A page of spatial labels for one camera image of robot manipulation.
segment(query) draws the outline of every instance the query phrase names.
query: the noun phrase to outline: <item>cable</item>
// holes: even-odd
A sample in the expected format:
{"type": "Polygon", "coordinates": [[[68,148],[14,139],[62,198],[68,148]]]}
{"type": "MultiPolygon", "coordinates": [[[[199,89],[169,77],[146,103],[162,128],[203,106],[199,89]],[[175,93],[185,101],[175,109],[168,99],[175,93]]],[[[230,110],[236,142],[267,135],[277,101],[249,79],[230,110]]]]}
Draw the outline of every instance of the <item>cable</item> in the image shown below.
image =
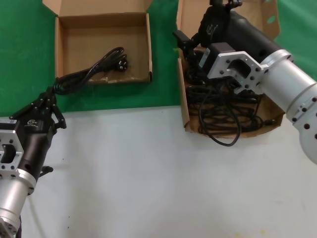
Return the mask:
{"type": "Polygon", "coordinates": [[[195,86],[186,88],[189,115],[199,119],[199,133],[209,136],[222,146],[233,146],[243,132],[256,131],[272,121],[263,121],[258,114],[261,96],[244,90],[236,95],[239,86],[232,77],[208,79],[198,67],[189,64],[186,81],[195,86]],[[236,134],[231,143],[223,143],[216,135],[236,134]]]}
{"type": "Polygon", "coordinates": [[[128,67],[127,55],[122,54],[123,47],[117,47],[109,51],[101,60],[95,63],[91,68],[67,74],[57,78],[53,89],[56,94],[68,95],[85,87],[88,80],[99,72],[108,72],[111,70],[124,72],[128,67]]]}

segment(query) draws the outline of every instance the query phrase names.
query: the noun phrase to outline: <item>open cardboard box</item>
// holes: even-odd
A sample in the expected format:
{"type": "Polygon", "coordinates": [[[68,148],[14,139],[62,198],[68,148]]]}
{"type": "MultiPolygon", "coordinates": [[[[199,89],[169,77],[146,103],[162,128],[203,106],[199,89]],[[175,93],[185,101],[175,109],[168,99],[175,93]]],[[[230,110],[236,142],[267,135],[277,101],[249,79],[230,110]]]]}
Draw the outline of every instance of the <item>open cardboard box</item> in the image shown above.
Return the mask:
{"type": "MultiPolygon", "coordinates": [[[[198,32],[200,23],[208,7],[210,7],[208,0],[179,0],[176,20],[177,29],[183,31],[189,38],[194,36],[198,32]]],[[[272,39],[280,33],[276,0],[244,0],[242,7],[236,8],[236,11],[272,39]]],[[[180,51],[180,58],[178,59],[178,78],[183,124],[186,131],[199,133],[200,124],[198,117],[189,116],[187,107],[185,88],[189,86],[189,84],[184,80],[186,67],[187,63],[180,51]]],[[[274,119],[275,123],[273,125],[264,126],[257,131],[242,133],[241,137],[257,136],[279,127],[282,123],[284,112],[270,98],[264,95],[258,110],[258,115],[263,120],[274,119]]],[[[235,135],[229,135],[224,137],[232,138],[234,136],[235,135]]]]}
{"type": "Polygon", "coordinates": [[[90,84],[150,82],[152,53],[149,15],[152,0],[43,0],[56,15],[55,75],[93,66],[123,47],[125,72],[98,73],[90,84]]]}

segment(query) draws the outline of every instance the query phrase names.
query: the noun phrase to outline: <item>black power cord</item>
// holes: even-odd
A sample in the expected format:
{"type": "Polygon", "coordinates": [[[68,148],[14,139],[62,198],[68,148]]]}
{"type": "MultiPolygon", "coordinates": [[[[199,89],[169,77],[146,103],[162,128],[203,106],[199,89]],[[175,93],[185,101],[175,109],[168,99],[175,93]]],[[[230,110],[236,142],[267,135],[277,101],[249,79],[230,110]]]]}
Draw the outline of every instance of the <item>black power cord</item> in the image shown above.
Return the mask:
{"type": "Polygon", "coordinates": [[[68,95],[77,92],[87,85],[88,80],[92,76],[99,72],[108,72],[111,70],[124,72],[128,68],[128,61],[127,55],[123,54],[123,52],[123,47],[117,47],[109,51],[91,68],[57,78],[53,85],[54,92],[59,95],[68,95]]]}
{"type": "Polygon", "coordinates": [[[272,120],[263,121],[258,110],[261,96],[244,90],[235,94],[239,83],[232,77],[208,79],[196,65],[189,64],[185,72],[186,81],[195,86],[186,88],[186,98],[191,116],[197,116],[200,123],[199,133],[209,136],[222,146],[233,146],[243,132],[261,129],[272,124],[272,120]],[[216,135],[236,134],[231,143],[223,143],[216,135]]]}

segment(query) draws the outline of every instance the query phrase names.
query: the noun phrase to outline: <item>robotic arm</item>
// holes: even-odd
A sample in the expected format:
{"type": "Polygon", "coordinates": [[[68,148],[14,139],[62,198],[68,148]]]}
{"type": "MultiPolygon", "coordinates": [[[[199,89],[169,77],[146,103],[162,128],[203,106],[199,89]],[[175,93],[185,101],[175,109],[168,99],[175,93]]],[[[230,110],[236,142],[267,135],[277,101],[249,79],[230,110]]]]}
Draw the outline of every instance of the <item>robotic arm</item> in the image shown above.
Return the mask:
{"type": "Polygon", "coordinates": [[[10,120],[0,120],[0,238],[20,236],[19,217],[26,197],[34,192],[40,176],[53,171],[43,164],[59,128],[65,129],[66,123],[52,87],[10,120]]]}
{"type": "Polygon", "coordinates": [[[235,93],[248,89],[270,97],[286,112],[305,154],[317,164],[317,82],[293,64],[289,52],[234,10],[241,0],[210,4],[192,39],[179,30],[173,33],[185,59],[210,80],[235,78],[240,84],[235,93]],[[199,44],[206,52],[196,62],[194,48],[199,44]]]}
{"type": "MultiPolygon", "coordinates": [[[[248,89],[269,96],[298,129],[304,152],[317,164],[317,83],[293,64],[289,52],[234,11],[242,5],[241,0],[229,0],[226,5],[222,0],[210,0],[210,4],[192,39],[181,31],[174,32],[185,59],[209,80],[235,78],[240,84],[235,93],[248,89]],[[199,44],[206,52],[197,61],[194,48],[199,44]]],[[[122,57],[126,55],[118,56],[113,63],[114,58],[108,56],[114,52],[120,56],[122,50],[111,51],[92,69],[86,70],[88,73],[83,79],[82,72],[76,77],[69,75],[68,78],[75,80],[75,89],[81,88],[82,82],[104,62],[122,68],[122,57]]],[[[20,236],[19,217],[25,199],[33,193],[38,178],[52,171],[50,167],[43,167],[44,160],[57,129],[66,128],[56,105],[56,92],[66,94],[49,87],[9,120],[0,120],[0,238],[20,236]]]]}

